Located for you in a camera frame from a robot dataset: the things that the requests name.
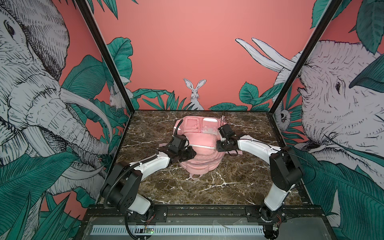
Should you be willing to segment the pink student backpack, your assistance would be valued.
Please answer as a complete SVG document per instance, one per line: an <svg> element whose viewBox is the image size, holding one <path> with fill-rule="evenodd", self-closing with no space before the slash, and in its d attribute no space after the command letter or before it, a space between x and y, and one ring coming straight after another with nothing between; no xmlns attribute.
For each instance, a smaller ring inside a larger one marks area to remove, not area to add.
<svg viewBox="0 0 384 240"><path fill-rule="evenodd" d="M217 140L221 139L218 128L224 125L224 119L186 116L178 120L174 126L175 135L185 135L189 145L196 151L197 155L189 161L179 163L188 173L190 178L197 180L202 175L216 169L224 155L235 156L236 151L218 152Z"/></svg>

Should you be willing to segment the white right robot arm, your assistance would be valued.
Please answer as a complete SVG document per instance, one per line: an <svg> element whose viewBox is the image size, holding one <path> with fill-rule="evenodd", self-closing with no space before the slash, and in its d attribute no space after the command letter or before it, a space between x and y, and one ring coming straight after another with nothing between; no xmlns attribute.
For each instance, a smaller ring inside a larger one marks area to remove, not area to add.
<svg viewBox="0 0 384 240"><path fill-rule="evenodd" d="M296 187L305 172L298 157L290 147L276 147L258 141L251 136L236 135L217 141L218 152L243 151L265 161L270 166L273 184L264 199L264 206L276 212L288 193Z"/></svg>

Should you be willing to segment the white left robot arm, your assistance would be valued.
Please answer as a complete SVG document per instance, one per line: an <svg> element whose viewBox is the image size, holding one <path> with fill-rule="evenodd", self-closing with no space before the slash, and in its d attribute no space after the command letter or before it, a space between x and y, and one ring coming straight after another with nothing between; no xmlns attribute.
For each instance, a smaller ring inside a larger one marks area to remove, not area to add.
<svg viewBox="0 0 384 240"><path fill-rule="evenodd" d="M153 173L193 159L197 153L188 146L173 152L169 147L161 147L156 154L141 161L116 164L109 173L100 195L104 198L105 209L116 209L121 213L136 212L146 215L152 203L139 195L141 182Z"/></svg>

